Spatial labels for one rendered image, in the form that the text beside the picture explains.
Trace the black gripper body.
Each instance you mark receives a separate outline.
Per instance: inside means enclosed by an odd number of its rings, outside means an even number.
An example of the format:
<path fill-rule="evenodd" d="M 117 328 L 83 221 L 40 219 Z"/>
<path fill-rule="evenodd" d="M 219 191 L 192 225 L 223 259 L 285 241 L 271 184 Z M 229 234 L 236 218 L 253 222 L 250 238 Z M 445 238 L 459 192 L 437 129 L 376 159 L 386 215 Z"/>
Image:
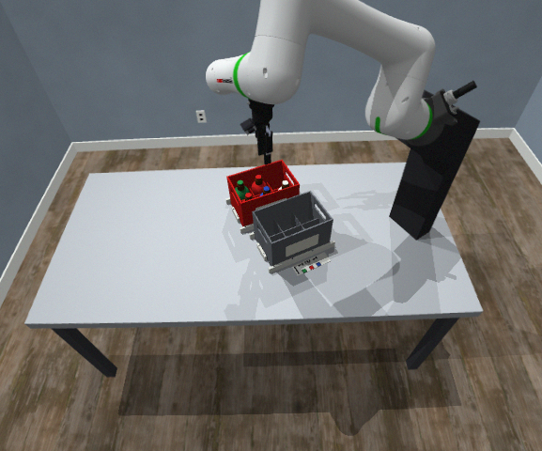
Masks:
<path fill-rule="evenodd" d="M 257 112 L 252 110 L 252 118 L 262 127 L 262 132 L 266 132 L 266 126 L 270 128 L 269 122 L 272 119 L 272 109 L 266 112 Z"/>

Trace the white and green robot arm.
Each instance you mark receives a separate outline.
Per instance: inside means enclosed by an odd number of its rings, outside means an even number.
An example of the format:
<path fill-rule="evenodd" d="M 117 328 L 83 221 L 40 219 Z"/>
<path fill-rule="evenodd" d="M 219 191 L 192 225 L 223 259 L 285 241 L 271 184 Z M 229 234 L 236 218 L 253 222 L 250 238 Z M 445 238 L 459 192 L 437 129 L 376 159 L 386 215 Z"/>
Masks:
<path fill-rule="evenodd" d="M 426 146 L 440 136 L 444 124 L 457 124 L 459 106 L 453 104 L 477 88 L 471 81 L 456 91 L 441 89 L 422 98 L 436 50 L 432 35 L 359 0 L 261 0 L 252 54 L 212 62 L 206 72 L 209 88 L 219 95 L 238 93 L 257 112 L 288 101 L 301 83 L 310 34 L 381 63 L 365 107 L 366 122 L 373 131 L 413 146 Z M 226 93 L 230 87 L 237 91 Z"/>

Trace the green bottle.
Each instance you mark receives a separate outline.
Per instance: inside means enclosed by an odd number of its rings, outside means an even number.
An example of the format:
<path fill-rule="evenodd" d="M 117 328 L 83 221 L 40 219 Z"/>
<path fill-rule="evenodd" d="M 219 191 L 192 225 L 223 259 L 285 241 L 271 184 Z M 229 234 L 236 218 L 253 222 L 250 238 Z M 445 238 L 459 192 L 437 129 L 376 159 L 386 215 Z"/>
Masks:
<path fill-rule="evenodd" d="M 245 199 L 245 195 L 247 193 L 250 193 L 249 189 L 244 186 L 244 182 L 242 180 L 239 180 L 237 183 L 237 187 L 235 188 L 240 200 Z"/>

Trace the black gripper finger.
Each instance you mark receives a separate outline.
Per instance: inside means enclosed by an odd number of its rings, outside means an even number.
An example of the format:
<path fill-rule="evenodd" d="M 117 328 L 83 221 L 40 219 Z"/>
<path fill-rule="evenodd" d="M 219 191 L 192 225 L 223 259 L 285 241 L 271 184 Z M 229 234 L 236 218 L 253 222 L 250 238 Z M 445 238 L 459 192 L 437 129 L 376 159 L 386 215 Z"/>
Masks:
<path fill-rule="evenodd" d="M 260 129 L 260 134 L 262 135 L 263 140 L 263 147 L 264 150 L 262 152 L 264 153 L 264 164 L 270 164 L 271 163 L 271 152 L 272 152 L 272 135 L 273 132 L 270 132 L 270 129 L 268 126 L 266 126 L 266 133 L 262 132 L 261 125 L 258 125 Z"/>
<path fill-rule="evenodd" d="M 260 129 L 258 128 L 258 126 L 256 128 L 257 130 L 255 131 L 255 133 L 256 133 L 256 138 L 257 138 L 257 149 L 258 149 L 258 156 L 260 156 L 264 154 L 262 152 L 262 150 L 264 150 L 264 147 L 263 147 L 262 135 L 260 134 Z"/>

